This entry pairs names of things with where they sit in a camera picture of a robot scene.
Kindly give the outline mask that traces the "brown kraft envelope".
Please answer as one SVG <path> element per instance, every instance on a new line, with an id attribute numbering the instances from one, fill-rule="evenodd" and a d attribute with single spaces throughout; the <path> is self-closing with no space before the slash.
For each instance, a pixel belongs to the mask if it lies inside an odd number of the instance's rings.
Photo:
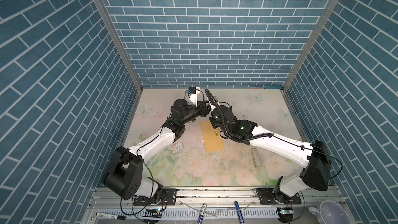
<path id="1" fill-rule="evenodd" d="M 223 141 L 218 129 L 214 129 L 210 121 L 200 122 L 200 128 L 207 153 L 224 150 Z"/>

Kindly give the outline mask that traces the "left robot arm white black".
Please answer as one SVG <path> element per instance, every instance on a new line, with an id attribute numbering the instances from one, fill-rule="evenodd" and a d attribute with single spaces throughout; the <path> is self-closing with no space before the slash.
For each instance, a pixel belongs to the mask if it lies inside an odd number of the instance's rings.
<path id="1" fill-rule="evenodd" d="M 198 101 L 196 105 L 190 105 L 184 99 L 176 100 L 169 118 L 156 134 L 135 146 L 120 146 L 114 151 L 104 172 L 102 184 L 123 200 L 138 196 L 157 203 L 163 186 L 151 176 L 143 177 L 145 164 L 162 149 L 176 142 L 185 132 L 186 123 L 198 117 L 206 117 L 210 110 L 207 100 Z"/>

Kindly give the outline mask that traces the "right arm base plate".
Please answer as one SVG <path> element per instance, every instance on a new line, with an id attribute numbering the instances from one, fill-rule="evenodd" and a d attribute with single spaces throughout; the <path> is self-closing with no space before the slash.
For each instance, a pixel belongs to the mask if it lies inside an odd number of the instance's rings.
<path id="1" fill-rule="evenodd" d="M 302 204 L 302 200 L 299 194 L 296 194 L 293 197 L 289 197 L 286 194 L 282 193 L 280 190 L 265 187 L 256 189 L 256 194 L 259 198 L 261 205 L 288 205 L 288 204 Z"/>

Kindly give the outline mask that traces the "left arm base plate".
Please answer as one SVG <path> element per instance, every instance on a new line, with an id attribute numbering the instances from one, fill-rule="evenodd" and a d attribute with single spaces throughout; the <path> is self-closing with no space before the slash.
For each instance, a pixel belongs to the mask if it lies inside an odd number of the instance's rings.
<path id="1" fill-rule="evenodd" d="M 166 200 L 164 205 L 175 205 L 177 198 L 176 188 L 163 188 L 162 191 L 157 190 L 155 196 L 147 198 L 145 196 L 135 196 L 133 199 L 134 206 L 161 205 L 162 200 Z"/>

